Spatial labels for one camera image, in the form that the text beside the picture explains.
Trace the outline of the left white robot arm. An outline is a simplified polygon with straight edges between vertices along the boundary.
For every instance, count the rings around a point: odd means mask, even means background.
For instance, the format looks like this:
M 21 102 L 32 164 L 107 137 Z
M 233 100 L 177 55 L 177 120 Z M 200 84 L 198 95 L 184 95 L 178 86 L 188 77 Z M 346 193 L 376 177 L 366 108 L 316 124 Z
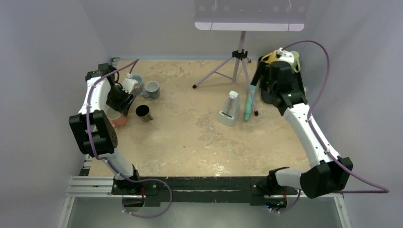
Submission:
M 69 117 L 69 126 L 82 154 L 102 161 L 113 173 L 117 187 L 137 194 L 142 187 L 138 170 L 118 150 L 115 128 L 107 108 L 126 117 L 135 95 L 116 84 L 119 69 L 103 63 L 85 76 L 86 96 L 78 114 Z

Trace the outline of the grey blue small mug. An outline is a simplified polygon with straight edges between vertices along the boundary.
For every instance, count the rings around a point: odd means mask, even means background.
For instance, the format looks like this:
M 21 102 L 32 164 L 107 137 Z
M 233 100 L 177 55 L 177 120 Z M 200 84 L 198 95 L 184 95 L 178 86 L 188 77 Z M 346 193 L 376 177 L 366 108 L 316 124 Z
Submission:
M 160 97 L 160 86 L 156 81 L 149 81 L 145 85 L 144 98 L 158 99 Z

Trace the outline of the brown dark mug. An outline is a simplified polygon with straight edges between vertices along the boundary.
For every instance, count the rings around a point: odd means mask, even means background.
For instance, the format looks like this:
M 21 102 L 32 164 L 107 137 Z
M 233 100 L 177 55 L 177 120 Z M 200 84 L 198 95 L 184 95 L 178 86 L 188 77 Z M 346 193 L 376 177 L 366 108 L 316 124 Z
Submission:
M 135 113 L 143 122 L 150 122 L 154 119 L 151 115 L 150 108 L 147 105 L 142 104 L 138 106 Z

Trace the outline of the pink mug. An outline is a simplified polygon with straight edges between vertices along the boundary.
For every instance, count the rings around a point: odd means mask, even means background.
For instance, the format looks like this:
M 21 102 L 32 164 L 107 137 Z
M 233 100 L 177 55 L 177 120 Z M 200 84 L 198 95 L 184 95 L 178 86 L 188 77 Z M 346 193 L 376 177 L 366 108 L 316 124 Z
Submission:
M 105 114 L 114 129 L 127 124 L 127 117 L 111 107 L 106 108 Z

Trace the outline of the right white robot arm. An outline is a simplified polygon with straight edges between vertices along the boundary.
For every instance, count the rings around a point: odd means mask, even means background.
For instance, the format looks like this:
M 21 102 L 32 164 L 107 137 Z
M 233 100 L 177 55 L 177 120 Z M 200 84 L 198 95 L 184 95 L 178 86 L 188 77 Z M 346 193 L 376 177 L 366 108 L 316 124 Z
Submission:
M 286 121 L 292 126 L 309 161 L 309 170 L 298 171 L 281 167 L 269 171 L 266 184 L 267 194 L 279 193 L 285 187 L 302 190 L 310 199 L 342 191 L 350 177 L 353 163 L 348 157 L 340 157 L 319 131 L 314 117 L 308 114 L 310 106 L 306 98 L 302 77 L 294 72 L 287 62 L 258 63 L 254 76 L 260 87 Z

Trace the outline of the yellow mug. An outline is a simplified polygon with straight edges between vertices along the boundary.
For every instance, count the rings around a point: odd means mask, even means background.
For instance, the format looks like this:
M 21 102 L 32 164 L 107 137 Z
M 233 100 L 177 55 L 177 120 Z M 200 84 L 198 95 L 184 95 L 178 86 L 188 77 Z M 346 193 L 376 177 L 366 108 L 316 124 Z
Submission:
M 278 60 L 277 50 L 274 50 L 271 53 L 268 53 L 265 56 L 262 56 L 260 60 L 267 64 L 271 64 L 272 62 L 277 61 Z

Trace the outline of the green mug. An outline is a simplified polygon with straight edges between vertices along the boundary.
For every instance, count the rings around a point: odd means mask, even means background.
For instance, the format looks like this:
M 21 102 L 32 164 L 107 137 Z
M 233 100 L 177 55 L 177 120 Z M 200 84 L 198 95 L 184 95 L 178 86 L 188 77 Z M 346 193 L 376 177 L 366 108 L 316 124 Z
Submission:
M 301 70 L 301 66 L 300 66 L 300 61 L 299 61 L 299 53 L 296 51 L 291 51 L 293 57 L 294 57 L 294 63 L 292 64 L 292 68 L 294 70 L 294 72 L 298 73 Z

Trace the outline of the light blue large mug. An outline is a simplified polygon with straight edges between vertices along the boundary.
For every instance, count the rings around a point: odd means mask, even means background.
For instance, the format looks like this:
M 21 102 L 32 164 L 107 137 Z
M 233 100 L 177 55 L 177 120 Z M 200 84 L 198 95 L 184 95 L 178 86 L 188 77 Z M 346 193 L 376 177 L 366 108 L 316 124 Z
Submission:
M 144 94 L 144 80 L 140 75 L 131 75 L 131 79 L 135 80 L 133 94 L 135 96 L 143 96 Z

